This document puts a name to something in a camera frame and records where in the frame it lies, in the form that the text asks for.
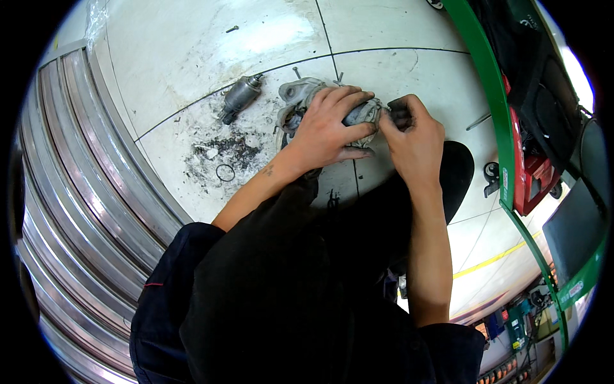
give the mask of right hand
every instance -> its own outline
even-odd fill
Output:
[[[445,129],[433,119],[416,95],[405,95],[382,108],[379,129],[384,133],[392,163],[412,196],[441,190],[439,169]]]

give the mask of forearm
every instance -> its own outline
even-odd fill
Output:
[[[261,202],[278,194],[306,171],[297,165],[291,150],[284,148],[232,196],[211,224],[228,232]]]
[[[412,191],[408,298],[417,327],[449,321],[452,256],[438,185]]]

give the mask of green metal frame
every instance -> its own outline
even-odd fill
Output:
[[[580,271],[559,289],[556,295],[563,310],[571,307],[573,303],[587,294],[597,284],[604,252],[605,239]]]
[[[550,290],[550,296],[561,323],[559,328],[561,330],[562,349],[565,351],[569,346],[569,334],[567,332],[567,319],[564,310],[569,308],[597,283],[601,260],[605,251],[605,240],[580,272],[558,290],[554,276],[550,271],[550,266],[513,208],[515,176],[514,142],[510,107],[507,103],[507,95],[499,64],[495,59],[484,29],[482,29],[468,2],[466,0],[442,0],[442,2],[471,53],[491,110],[499,150],[499,177],[501,183],[499,203],[526,241],[542,271],[542,276]],[[508,2],[516,18],[531,19],[534,22],[533,24],[535,24],[534,28],[544,28],[532,2],[528,0],[508,0]]]
[[[507,104],[501,69],[492,52],[484,29],[466,0],[442,0],[456,28],[471,53],[475,68],[480,75],[491,109],[499,148],[499,180],[501,201],[509,210],[514,201],[514,140],[511,132],[510,107]]]
[[[550,291],[550,297],[552,299],[552,303],[554,305],[554,309],[556,310],[556,315],[559,317],[559,329],[561,330],[561,341],[562,341],[562,350],[565,351],[569,346],[569,333],[567,332],[567,318],[565,317],[565,310],[561,307],[561,301],[559,300],[558,291],[556,288],[556,283],[554,282],[554,276],[550,271],[550,266],[546,262],[546,259],[543,258],[542,251],[537,246],[535,239],[527,230],[527,227],[524,226],[520,217],[516,214],[516,212],[509,210],[503,203],[501,203],[503,210],[507,213],[507,216],[510,217],[511,221],[514,223],[520,234],[523,236],[524,241],[527,242],[531,253],[535,257],[537,264],[539,265],[540,270],[542,271],[542,276],[546,281],[546,285],[548,286],[548,290]]]

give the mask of yellow floor line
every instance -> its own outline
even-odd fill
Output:
[[[538,237],[538,236],[541,234],[541,232],[542,232],[542,230],[540,229],[539,231],[537,231],[537,232],[535,233],[535,235],[533,235],[533,236],[532,236],[532,238],[536,238],[536,237]],[[523,241],[522,243],[520,243],[520,244],[518,244],[518,245],[516,245],[516,246],[514,246],[514,247],[512,247],[512,248],[510,248],[510,249],[508,249],[507,251],[502,252],[502,253],[500,253],[500,254],[498,254],[498,255],[496,255],[496,256],[493,256],[493,257],[491,257],[490,259],[488,259],[488,260],[486,260],[486,261],[484,261],[484,262],[481,262],[481,263],[479,263],[478,265],[476,265],[476,266],[474,266],[474,267],[467,268],[467,269],[465,269],[465,270],[460,271],[459,273],[455,273],[455,274],[453,274],[453,275],[452,275],[452,279],[456,279],[456,278],[458,278],[458,277],[465,276],[465,275],[466,275],[466,274],[468,274],[468,273],[472,273],[472,272],[474,272],[474,271],[477,271],[477,270],[478,270],[478,269],[480,269],[480,268],[484,268],[485,266],[487,266],[487,265],[489,265],[489,264],[492,264],[492,263],[494,263],[495,261],[497,261],[497,260],[499,260],[499,259],[501,259],[501,258],[503,258],[503,257],[505,257],[505,256],[507,256],[507,255],[509,255],[509,254],[510,254],[510,253],[512,253],[513,251],[516,251],[518,248],[520,248],[520,247],[524,246],[526,243],[527,243],[526,241]]]

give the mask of plastic wrap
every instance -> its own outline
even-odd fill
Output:
[[[87,1],[87,24],[85,25],[85,40],[87,50],[91,52],[94,44],[98,40],[100,32],[107,22],[106,1],[88,0]]]

